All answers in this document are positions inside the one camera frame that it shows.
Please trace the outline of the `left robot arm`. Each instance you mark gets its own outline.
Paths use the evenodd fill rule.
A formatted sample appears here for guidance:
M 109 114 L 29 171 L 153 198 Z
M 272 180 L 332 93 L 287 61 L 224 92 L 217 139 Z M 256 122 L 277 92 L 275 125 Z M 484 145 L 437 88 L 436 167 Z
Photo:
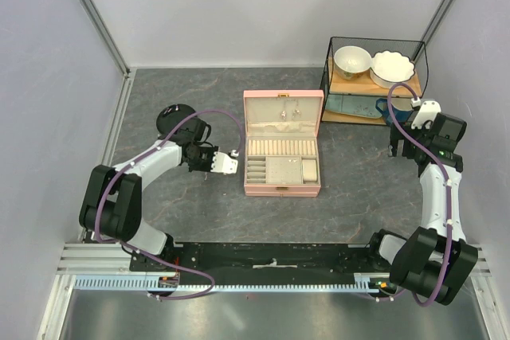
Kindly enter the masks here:
M 154 144 L 131 160 L 92 169 L 79 215 L 80 226 L 91 230 L 97 241 L 110 238 L 145 251 L 147 262 L 158 271 L 172 267 L 175 252 L 166 246 L 167 234 L 143 219 L 143 190 L 183 163 L 190 171 L 209 172 L 218 151 L 206 141 L 211 126 L 198 117 L 186 121 L 165 141 L 172 127 L 170 123 L 161 128 Z

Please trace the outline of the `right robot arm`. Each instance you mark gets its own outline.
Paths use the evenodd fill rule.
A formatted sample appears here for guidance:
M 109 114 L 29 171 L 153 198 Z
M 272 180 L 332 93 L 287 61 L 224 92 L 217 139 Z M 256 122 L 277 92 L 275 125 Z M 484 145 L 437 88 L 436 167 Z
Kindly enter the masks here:
M 365 251 L 367 266 L 377 272 L 390 266 L 390 282 L 411 292 L 416 303 L 427 307 L 450 304 L 478 260 L 461 227 L 459 186 L 463 159 L 455 154 L 467 123 L 437 113 L 421 128 L 392 125 L 390 151 L 418 165 L 422 187 L 422 222 L 409 238 L 381 229 Z

